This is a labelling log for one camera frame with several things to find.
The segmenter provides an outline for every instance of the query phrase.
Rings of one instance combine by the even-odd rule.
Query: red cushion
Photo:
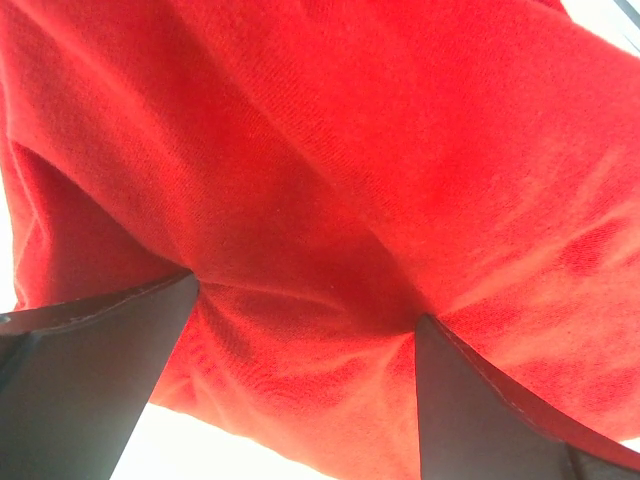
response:
[[[415,479],[428,310],[640,435],[640,63],[557,9],[9,0],[0,55],[19,307],[202,282],[154,401]]]

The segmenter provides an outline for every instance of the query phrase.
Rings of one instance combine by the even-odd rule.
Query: black panel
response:
[[[14,334],[40,329],[4,341],[0,478],[109,479],[197,292],[195,278],[183,273],[121,294],[7,314],[1,327]]]
[[[516,407],[485,378],[488,370],[476,368],[473,355],[435,318],[425,316],[419,322],[416,386],[424,480],[640,480],[639,472],[547,436],[529,418],[525,422],[523,406]],[[496,375],[505,377],[505,385],[514,383],[493,368],[492,378]],[[578,425],[546,406],[554,418]],[[584,428],[584,435],[595,438],[610,455],[638,460],[591,430]]]

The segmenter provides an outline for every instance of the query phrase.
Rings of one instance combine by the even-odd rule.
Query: red fabric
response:
[[[635,58],[528,0],[5,0],[0,22],[19,308],[191,268],[154,401],[415,479],[431,310],[640,435]]]

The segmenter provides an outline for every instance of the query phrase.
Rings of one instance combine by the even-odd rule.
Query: red cloth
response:
[[[191,268],[154,401],[339,478],[416,479],[430,310],[640,435],[637,59],[530,0],[0,12],[19,308]]]

